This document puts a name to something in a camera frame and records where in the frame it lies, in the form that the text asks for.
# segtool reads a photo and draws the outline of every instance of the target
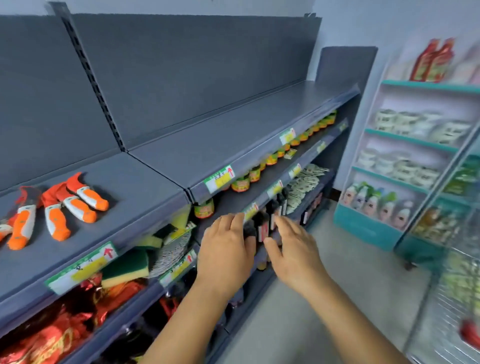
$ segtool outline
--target right hand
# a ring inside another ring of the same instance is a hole
[[[315,239],[286,217],[275,216],[275,223],[282,251],[272,238],[266,238],[264,245],[277,277],[304,298],[317,288],[331,286],[333,281],[320,260]]]

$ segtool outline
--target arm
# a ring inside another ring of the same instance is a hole
[[[330,332],[346,364],[408,364],[409,361],[330,278],[315,239],[288,218],[276,217],[283,251],[267,238],[276,275],[303,296]]]
[[[225,215],[204,234],[197,278],[141,364],[200,363],[215,324],[250,275],[255,238],[243,239],[243,214]]]

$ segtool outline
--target left hand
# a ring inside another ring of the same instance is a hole
[[[196,284],[225,303],[243,286],[253,267],[255,237],[243,239],[243,213],[219,217],[205,230],[198,254]]]

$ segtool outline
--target red bottle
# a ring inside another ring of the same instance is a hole
[[[432,55],[436,52],[439,39],[430,39],[430,43],[425,50],[419,55],[415,66],[413,67],[412,74],[410,75],[410,81],[425,81],[425,75],[431,64]]]
[[[454,56],[452,51],[454,43],[455,38],[448,38],[440,50],[432,55],[430,65],[425,73],[426,82],[439,83],[444,79]]]

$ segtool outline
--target white wall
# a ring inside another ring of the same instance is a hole
[[[308,78],[315,79],[322,47],[377,46],[367,87],[362,97],[355,125],[334,183],[341,190],[359,142],[361,131],[389,59],[408,43],[404,57],[414,58],[428,39],[475,33],[480,14],[478,0],[316,0],[313,12],[323,17]],[[465,48],[457,44],[456,48]]]
[[[71,12],[303,16],[314,0],[66,0]],[[47,15],[45,0],[0,0],[0,14]]]

